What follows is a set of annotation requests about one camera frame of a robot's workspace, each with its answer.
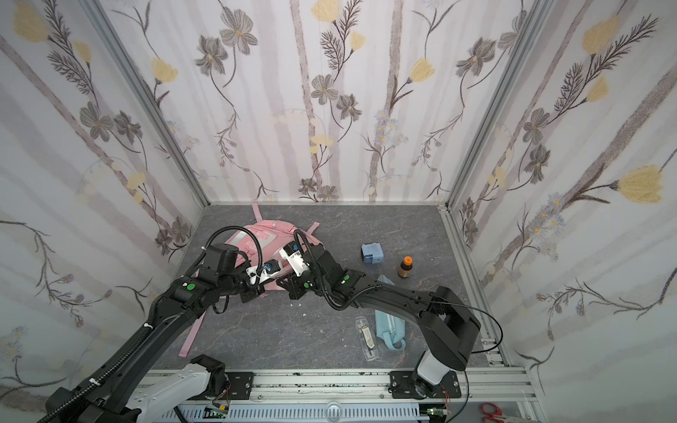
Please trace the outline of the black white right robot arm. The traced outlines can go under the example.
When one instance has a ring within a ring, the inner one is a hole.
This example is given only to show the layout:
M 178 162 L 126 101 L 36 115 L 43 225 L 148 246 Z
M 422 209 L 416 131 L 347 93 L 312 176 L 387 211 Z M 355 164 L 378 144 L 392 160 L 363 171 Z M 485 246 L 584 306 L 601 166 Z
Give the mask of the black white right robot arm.
M 475 348 L 481 332 L 481 322 L 475 314 L 481 310 L 463 303 L 447 287 L 439 286 L 432 292 L 396 287 L 341 267 L 321 245 L 303 251 L 289 243 L 280 250 L 280 256 L 294 272 L 286 282 L 279 283 L 292 299 L 312 291 L 324 297 L 334 310 L 371 308 L 419 327 L 427 350 L 411 375 L 391 374 L 389 391 L 393 398 L 451 395 L 453 382 L 447 380 L 449 373 L 466 370 L 472 355 L 492 350 Z

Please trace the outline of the light blue pencil case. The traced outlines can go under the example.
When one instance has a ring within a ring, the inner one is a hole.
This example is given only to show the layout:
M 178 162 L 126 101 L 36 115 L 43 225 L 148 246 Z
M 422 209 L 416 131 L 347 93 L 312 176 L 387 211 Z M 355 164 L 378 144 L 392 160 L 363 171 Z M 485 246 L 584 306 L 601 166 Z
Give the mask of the light blue pencil case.
M 380 310 L 375 311 L 377 337 L 384 342 L 390 351 L 403 351 L 407 347 L 405 341 L 405 320 L 384 313 Z

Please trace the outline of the pink school backpack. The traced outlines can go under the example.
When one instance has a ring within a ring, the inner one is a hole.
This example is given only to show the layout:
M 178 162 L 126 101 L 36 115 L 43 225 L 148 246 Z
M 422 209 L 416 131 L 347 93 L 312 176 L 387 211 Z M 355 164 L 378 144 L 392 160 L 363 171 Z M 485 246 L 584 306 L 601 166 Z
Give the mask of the pink school backpack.
M 252 209 L 256 223 L 248 225 L 246 228 L 249 229 L 259 241 L 262 248 L 264 263 L 271 259 L 276 259 L 280 262 L 282 270 L 277 276 L 278 278 L 290 275 L 296 276 L 289 264 L 281 258 L 280 249 L 291 241 L 294 241 L 293 234 L 298 228 L 294 224 L 282 220 L 265 220 L 262 217 L 259 205 L 257 203 L 252 204 Z M 309 241 L 312 241 L 314 244 L 321 243 L 317 237 L 313 236 L 313 233 L 319 228 L 319 226 L 320 223 L 314 222 L 310 227 L 308 227 L 307 230 L 302 231 L 306 234 L 306 236 L 308 236 Z M 256 266 L 257 259 L 259 259 L 259 254 L 257 253 L 254 241 L 250 239 L 248 234 L 245 234 L 242 231 L 236 231 L 236 234 L 232 235 L 231 238 L 227 240 L 227 243 L 238 247 L 238 249 L 246 253 L 252 262 L 251 266 Z M 190 349 L 192 348 L 195 339 L 199 334 L 199 330 L 203 321 L 205 320 L 205 317 L 207 316 L 207 313 L 208 312 L 203 313 L 203 315 L 201 315 L 201 317 L 199 317 L 197 321 L 192 324 L 189 334 L 185 342 L 183 342 L 182 348 L 178 354 L 179 357 L 188 357 Z

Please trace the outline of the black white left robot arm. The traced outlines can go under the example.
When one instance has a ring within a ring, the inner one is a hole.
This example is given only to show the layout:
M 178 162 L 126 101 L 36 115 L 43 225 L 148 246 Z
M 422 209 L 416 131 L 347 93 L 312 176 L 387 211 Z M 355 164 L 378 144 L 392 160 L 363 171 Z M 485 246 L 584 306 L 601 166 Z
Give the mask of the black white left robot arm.
M 239 231 L 254 242 L 255 283 L 259 283 L 264 261 L 255 234 L 239 226 L 215 231 L 187 274 L 153 301 L 146 322 L 134 335 L 75 389 L 60 388 L 49 397 L 42 422 L 132 422 L 140 417 L 141 410 L 130 409 L 128 401 L 153 364 L 221 297 L 252 289 L 246 271 L 250 262 L 236 265 L 240 250 L 230 244 L 212 245 L 218 235 L 228 231 Z

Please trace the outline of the blue pencil sharpener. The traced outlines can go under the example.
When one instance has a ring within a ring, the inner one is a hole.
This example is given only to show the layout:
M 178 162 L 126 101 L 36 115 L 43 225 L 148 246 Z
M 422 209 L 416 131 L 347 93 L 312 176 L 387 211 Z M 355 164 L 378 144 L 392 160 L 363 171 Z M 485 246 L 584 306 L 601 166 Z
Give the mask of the blue pencil sharpener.
M 384 261 L 384 252 L 380 243 L 361 245 L 361 260 L 364 264 L 381 264 Z

